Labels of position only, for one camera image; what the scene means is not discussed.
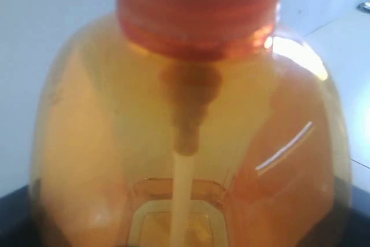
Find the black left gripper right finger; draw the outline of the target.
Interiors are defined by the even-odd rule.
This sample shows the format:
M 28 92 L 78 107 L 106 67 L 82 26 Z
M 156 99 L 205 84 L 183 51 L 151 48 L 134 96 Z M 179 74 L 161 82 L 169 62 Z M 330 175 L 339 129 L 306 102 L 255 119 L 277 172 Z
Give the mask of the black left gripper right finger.
M 351 215 L 343 237 L 343 246 L 369 247 L 369 193 L 354 187 Z

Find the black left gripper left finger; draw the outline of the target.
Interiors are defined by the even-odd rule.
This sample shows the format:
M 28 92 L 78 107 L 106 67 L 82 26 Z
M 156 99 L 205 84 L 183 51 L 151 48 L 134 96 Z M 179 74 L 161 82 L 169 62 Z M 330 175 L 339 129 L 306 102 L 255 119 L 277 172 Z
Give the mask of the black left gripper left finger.
M 40 246 L 28 186 L 1 197 L 1 247 Z

